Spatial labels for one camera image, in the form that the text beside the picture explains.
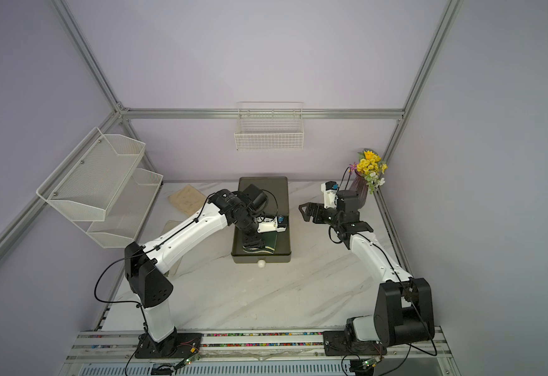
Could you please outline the beige rubber glove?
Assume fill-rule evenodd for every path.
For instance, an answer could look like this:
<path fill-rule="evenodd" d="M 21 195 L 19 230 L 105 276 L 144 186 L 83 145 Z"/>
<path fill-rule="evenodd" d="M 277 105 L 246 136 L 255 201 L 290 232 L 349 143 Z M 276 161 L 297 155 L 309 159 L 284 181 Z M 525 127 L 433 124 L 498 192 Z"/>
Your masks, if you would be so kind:
<path fill-rule="evenodd" d="M 194 186 L 186 185 L 181 190 L 171 194 L 168 200 L 178 211 L 192 217 L 203 207 L 206 196 Z"/>

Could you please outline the yellow artificial flowers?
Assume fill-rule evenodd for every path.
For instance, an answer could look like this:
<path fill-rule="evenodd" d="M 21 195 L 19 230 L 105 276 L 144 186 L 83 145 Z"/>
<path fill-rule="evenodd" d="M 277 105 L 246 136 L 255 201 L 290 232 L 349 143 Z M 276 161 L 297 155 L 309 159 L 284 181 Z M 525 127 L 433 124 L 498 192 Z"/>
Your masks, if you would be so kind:
<path fill-rule="evenodd" d="M 355 174 L 363 176 L 368 182 L 369 194 L 378 191 L 385 185 L 385 173 L 388 170 L 388 164 L 374 150 L 365 149 L 358 153 L 358 160 L 349 165 L 349 171 L 355 177 Z"/>

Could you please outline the olive three-drawer cabinet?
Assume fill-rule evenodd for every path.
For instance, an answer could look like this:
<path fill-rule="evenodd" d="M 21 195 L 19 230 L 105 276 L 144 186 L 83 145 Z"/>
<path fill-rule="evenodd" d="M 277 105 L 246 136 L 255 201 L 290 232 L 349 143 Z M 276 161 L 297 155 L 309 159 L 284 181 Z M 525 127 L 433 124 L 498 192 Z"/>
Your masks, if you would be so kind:
<path fill-rule="evenodd" d="M 264 191 L 264 195 L 268 198 L 268 203 L 263 208 L 266 216 L 273 217 L 274 214 L 289 216 L 289 191 L 288 179 L 286 177 L 242 177 L 239 179 L 238 190 L 244 191 L 250 184 Z"/>

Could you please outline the white two-tier mesh shelf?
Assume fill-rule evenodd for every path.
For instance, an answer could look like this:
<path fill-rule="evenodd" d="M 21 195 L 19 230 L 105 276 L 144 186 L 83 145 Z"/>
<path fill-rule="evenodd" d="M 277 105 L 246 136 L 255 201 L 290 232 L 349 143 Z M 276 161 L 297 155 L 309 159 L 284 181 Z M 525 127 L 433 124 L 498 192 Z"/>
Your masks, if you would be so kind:
<path fill-rule="evenodd" d="M 90 131 L 37 188 L 37 196 L 102 248 L 138 239 L 163 176 L 142 167 L 145 144 Z"/>

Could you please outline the aluminium frame profile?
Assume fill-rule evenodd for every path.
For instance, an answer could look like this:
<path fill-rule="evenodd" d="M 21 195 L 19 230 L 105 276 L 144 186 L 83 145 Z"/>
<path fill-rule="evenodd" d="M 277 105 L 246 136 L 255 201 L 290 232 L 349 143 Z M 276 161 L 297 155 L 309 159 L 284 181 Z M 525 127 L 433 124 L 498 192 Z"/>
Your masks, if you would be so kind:
<path fill-rule="evenodd" d="M 402 109 L 157 109 L 129 108 L 120 111 L 127 119 L 235 119 L 242 116 L 254 118 L 303 119 L 375 119 L 401 120 Z"/>

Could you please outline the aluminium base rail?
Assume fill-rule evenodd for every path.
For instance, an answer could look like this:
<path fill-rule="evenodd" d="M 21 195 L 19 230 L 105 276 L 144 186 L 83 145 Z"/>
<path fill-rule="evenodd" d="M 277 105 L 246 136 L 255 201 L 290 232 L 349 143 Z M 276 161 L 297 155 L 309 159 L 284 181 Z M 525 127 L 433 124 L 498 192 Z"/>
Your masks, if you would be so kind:
<path fill-rule="evenodd" d="M 190 330 L 160 356 L 142 332 L 81 332 L 61 375 L 458 375 L 441 328 L 385 348 L 349 342 L 339 327 Z"/>

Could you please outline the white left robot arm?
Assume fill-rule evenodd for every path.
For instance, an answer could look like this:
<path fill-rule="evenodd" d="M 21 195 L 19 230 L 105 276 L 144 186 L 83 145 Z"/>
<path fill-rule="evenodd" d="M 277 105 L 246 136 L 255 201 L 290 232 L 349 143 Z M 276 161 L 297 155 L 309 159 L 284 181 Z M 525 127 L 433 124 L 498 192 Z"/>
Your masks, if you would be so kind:
<path fill-rule="evenodd" d="M 242 191 L 222 189 L 207 196 L 201 209 L 173 230 L 143 245 L 128 244 L 125 277 L 140 300 L 151 340 L 161 343 L 175 332 L 170 312 L 174 286 L 166 273 L 195 246 L 230 226 L 236 227 L 247 244 L 260 247 L 263 239 L 257 218 L 267 203 L 267 194 L 253 184 Z"/>

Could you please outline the purple glass vase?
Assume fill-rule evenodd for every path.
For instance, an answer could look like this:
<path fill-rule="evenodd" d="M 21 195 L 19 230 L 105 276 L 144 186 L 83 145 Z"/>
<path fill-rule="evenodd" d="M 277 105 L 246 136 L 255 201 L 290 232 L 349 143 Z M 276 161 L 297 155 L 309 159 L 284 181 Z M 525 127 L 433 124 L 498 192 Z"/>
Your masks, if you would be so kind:
<path fill-rule="evenodd" d="M 369 194 L 369 186 L 365 178 L 356 173 L 349 190 L 355 191 L 358 197 L 358 207 L 363 208 Z"/>

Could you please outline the olive drawer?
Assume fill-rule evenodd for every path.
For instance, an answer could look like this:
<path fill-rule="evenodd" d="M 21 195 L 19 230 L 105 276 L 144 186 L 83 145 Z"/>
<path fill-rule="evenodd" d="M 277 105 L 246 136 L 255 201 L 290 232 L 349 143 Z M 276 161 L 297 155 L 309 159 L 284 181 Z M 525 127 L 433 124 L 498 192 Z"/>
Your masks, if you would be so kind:
<path fill-rule="evenodd" d="M 235 263 L 289 263 L 291 260 L 289 216 L 255 219 L 258 243 L 243 245 L 243 233 L 234 231 L 231 256 Z"/>

